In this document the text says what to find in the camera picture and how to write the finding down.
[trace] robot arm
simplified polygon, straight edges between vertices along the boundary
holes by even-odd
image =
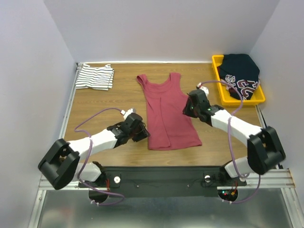
[[[122,113],[125,121],[91,136],[93,147],[90,155],[126,144],[129,139],[138,142],[150,136],[142,122],[143,119],[133,109]],[[59,190],[69,182],[77,180],[83,165],[79,161],[87,157],[89,144],[89,137],[69,142],[58,139],[54,142],[38,165],[39,170],[54,189]],[[101,169],[102,166],[97,162],[88,163],[80,178],[85,181],[95,181],[101,175]]]
[[[189,94],[183,113],[212,127],[228,132],[228,120],[231,115],[218,105],[210,105],[207,99],[208,89],[197,86]],[[285,159],[285,153],[274,128],[265,129],[251,125],[237,117],[231,118],[231,135],[247,146],[247,157],[236,159],[240,174],[256,172],[266,173]],[[233,162],[223,166],[230,178],[238,176]]]

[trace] white wall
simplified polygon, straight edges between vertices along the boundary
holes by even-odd
[[[266,123],[277,129],[304,208],[304,1],[281,0],[251,51],[261,70]]]
[[[42,0],[0,2],[0,227],[28,227],[75,61]]]
[[[249,53],[278,0],[44,0],[77,62]]]

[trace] wooden table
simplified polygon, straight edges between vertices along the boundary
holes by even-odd
[[[91,64],[101,67],[104,64]],[[211,64],[112,64],[115,70],[113,88],[109,91],[93,89],[76,90],[69,117],[65,140],[77,140],[86,137],[75,133],[74,128],[88,117],[107,107],[118,107],[128,110],[136,108],[137,113],[146,123],[146,101],[141,86],[135,78],[146,74],[149,81],[163,83],[170,72],[181,73],[181,89],[184,93],[195,89],[198,82],[214,80]],[[210,104],[221,105],[215,84],[208,84]],[[254,125],[260,125],[255,107],[245,107],[237,117]],[[83,129],[96,134],[104,128],[122,121],[116,110],[106,111],[83,125]],[[90,161],[98,161],[105,166],[195,166],[222,165],[231,160],[228,148],[227,133],[210,127],[198,119],[192,119],[203,145],[173,151],[150,151],[147,140],[133,142],[115,149],[102,151],[90,157]],[[236,158],[247,154],[246,147],[236,139],[232,140]]]

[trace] black and white striped cloth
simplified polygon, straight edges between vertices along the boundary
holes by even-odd
[[[83,64],[76,80],[76,89],[109,90],[113,86],[114,70],[111,64],[104,67],[91,67]]]

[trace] yellow tray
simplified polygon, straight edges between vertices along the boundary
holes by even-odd
[[[217,80],[220,80],[219,73],[217,67],[220,66],[223,62],[223,55],[220,56],[212,56],[212,68],[214,70],[214,74]],[[225,85],[221,83],[217,83],[219,96],[222,105],[240,105],[241,101],[237,100],[230,96],[229,91],[226,89]],[[255,90],[250,100],[244,100],[243,105],[257,105],[265,101],[265,96],[262,90],[261,85]]]

